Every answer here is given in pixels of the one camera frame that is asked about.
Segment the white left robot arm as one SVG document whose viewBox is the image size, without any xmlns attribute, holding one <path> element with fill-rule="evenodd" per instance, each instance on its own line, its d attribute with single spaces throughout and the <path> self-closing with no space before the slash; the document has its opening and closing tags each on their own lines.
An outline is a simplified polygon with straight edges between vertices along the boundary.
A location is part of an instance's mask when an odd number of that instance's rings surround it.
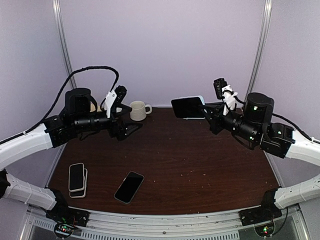
<svg viewBox="0 0 320 240">
<path fill-rule="evenodd" d="M 69 90 L 65 93 L 65 104 L 60 114 L 41 120 L 31 131 L 1 141 L 0 196 L 52 211 L 61 222 L 69 221 L 72 211 L 59 191 L 20 180 L 8 173 L 6 167 L 34 153 L 64 145 L 83 133 L 91 136 L 106 130 L 111 138 L 125 140 L 143 126 L 122 120 L 123 115 L 132 111 L 131 107 L 122 104 L 126 94 L 127 89 L 118 86 L 108 92 L 104 106 L 98 109 L 90 89 Z"/>
</svg>

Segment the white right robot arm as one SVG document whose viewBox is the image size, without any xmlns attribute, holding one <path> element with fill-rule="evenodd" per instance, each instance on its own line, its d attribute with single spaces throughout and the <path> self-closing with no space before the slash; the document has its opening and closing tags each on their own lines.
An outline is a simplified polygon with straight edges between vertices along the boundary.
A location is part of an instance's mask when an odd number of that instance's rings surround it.
<svg viewBox="0 0 320 240">
<path fill-rule="evenodd" d="M 295 123 L 285 118 L 286 124 L 272 122 L 275 114 L 274 100 L 262 93 L 251 92 L 242 102 L 242 113 L 236 111 L 237 92 L 224 78 L 212 83 L 216 97 L 221 103 L 200 105 L 198 109 L 209 123 L 210 131 L 217 135 L 227 130 L 244 147 L 259 147 L 279 158 L 297 159 L 315 166 L 320 164 L 320 141 L 308 136 Z"/>
</svg>

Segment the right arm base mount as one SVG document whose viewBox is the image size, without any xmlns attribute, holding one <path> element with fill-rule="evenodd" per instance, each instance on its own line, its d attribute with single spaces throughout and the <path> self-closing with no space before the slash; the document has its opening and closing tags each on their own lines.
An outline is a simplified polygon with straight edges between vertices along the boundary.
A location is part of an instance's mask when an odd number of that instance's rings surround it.
<svg viewBox="0 0 320 240">
<path fill-rule="evenodd" d="M 282 216 L 282 211 L 275 205 L 276 190 L 266 191 L 260 206 L 238 213 L 242 226 L 254 225 L 255 233 L 262 238 L 273 237 L 277 233 L 275 219 Z"/>
</svg>

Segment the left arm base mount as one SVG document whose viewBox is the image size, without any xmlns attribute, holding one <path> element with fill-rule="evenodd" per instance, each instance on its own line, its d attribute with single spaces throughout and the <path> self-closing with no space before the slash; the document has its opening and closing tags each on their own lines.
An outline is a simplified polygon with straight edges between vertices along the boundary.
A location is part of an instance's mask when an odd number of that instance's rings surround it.
<svg viewBox="0 0 320 240">
<path fill-rule="evenodd" d="M 70 237 L 79 227 L 86 227 L 90 213 L 86 210 L 69 207 L 63 194 L 56 189 L 53 192 L 56 204 L 51 210 L 44 210 L 45 216 L 56 222 L 53 232 L 60 239 Z"/>
</svg>

